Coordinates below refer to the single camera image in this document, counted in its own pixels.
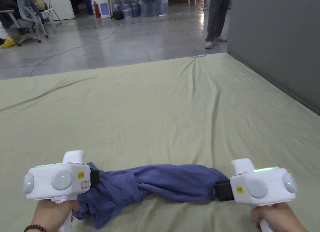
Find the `left hand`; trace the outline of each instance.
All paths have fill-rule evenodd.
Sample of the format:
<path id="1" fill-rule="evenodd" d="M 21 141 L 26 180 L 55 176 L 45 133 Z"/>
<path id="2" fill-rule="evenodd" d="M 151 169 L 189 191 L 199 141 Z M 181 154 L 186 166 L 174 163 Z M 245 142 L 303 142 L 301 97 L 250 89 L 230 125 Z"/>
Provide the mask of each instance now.
<path id="1" fill-rule="evenodd" d="M 58 232 L 68 218 L 70 211 L 78 210 L 80 210 L 80 205 L 76 200 L 64 201 L 61 204 L 56 204 L 51 200 L 40 200 L 31 224 L 40 225 L 47 232 Z"/>

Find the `yellow shoe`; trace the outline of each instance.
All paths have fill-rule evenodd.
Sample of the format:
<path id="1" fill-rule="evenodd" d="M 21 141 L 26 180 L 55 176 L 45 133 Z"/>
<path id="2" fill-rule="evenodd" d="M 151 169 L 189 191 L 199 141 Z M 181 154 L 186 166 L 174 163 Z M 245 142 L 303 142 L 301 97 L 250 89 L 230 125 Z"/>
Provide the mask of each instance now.
<path id="1" fill-rule="evenodd" d="M 4 43 L 1 45 L 1 48 L 8 48 L 14 46 L 16 42 L 14 40 L 5 40 Z"/>

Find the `sneaker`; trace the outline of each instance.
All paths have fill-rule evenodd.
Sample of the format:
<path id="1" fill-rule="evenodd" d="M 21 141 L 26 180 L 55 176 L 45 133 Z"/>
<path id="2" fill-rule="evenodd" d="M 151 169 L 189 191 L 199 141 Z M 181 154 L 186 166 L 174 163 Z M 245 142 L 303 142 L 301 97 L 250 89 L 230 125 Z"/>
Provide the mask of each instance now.
<path id="1" fill-rule="evenodd" d="M 14 40 L 5 40 L 4 43 L 1 45 L 1 48 L 8 48 L 14 46 L 16 42 Z"/>
<path id="2" fill-rule="evenodd" d="M 212 49 L 212 42 L 206 42 L 205 43 L 205 48 L 206 49 Z"/>
<path id="3" fill-rule="evenodd" d="M 222 37 L 222 36 L 215 37 L 214 39 L 215 39 L 216 41 L 218 41 L 218 42 L 227 42 L 227 41 L 228 41 L 227 38 L 224 38 L 224 37 Z"/>

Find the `plastic water bottle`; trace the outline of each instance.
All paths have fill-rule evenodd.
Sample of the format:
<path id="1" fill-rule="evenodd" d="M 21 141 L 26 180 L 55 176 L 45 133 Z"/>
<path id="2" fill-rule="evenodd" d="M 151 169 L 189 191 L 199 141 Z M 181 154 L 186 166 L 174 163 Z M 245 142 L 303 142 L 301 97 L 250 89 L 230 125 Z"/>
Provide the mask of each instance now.
<path id="1" fill-rule="evenodd" d="M 148 12 L 147 12 L 147 5 L 146 5 L 146 3 L 143 2 L 142 0 L 140 0 L 140 1 L 138 2 L 138 4 L 140 5 L 141 16 L 147 17 L 147 16 L 148 16 Z"/>
<path id="2" fill-rule="evenodd" d="M 140 6 L 134 0 L 131 3 L 132 17 L 138 17 L 140 15 Z"/>
<path id="3" fill-rule="evenodd" d="M 168 15 L 168 0 L 161 0 L 160 2 L 160 15 Z"/>
<path id="4" fill-rule="evenodd" d="M 122 1 L 121 0 L 118 0 L 118 3 L 120 5 L 120 10 L 122 10 Z"/>
<path id="5" fill-rule="evenodd" d="M 130 1 L 130 0 L 127 0 L 127 2 L 128 2 L 128 4 L 131 6 L 131 3 L 132 3 L 132 1 Z"/>
<path id="6" fill-rule="evenodd" d="M 149 0 L 151 5 L 151 16 L 159 16 L 160 0 Z"/>
<path id="7" fill-rule="evenodd" d="M 132 17 L 132 9 L 127 0 L 124 0 L 124 2 L 122 3 L 122 11 L 125 19 Z"/>
<path id="8" fill-rule="evenodd" d="M 113 6 L 112 6 L 112 11 L 118 11 L 118 7 L 119 7 L 120 10 L 121 10 L 121 5 L 120 5 L 120 3 L 118 2 L 118 0 L 116 0 L 116 3 L 114 3 Z"/>

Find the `gripper handle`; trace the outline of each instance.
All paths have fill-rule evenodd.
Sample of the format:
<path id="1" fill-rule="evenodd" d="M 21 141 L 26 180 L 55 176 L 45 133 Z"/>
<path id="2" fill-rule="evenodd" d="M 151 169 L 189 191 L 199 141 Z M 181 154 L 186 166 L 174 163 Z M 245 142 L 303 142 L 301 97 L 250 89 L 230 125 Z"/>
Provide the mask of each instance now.
<path id="1" fill-rule="evenodd" d="M 53 198 L 51 201 L 60 204 L 66 200 L 74 200 L 74 197 L 60 197 L 60 198 Z M 70 232 L 71 231 L 71 218 L 72 218 L 72 211 L 70 211 L 68 218 L 66 221 L 63 223 L 63 225 L 59 228 L 59 232 Z"/>
<path id="2" fill-rule="evenodd" d="M 260 221 L 260 227 L 262 232 L 274 232 L 270 227 L 269 224 L 267 223 L 267 221 L 265 219 Z"/>

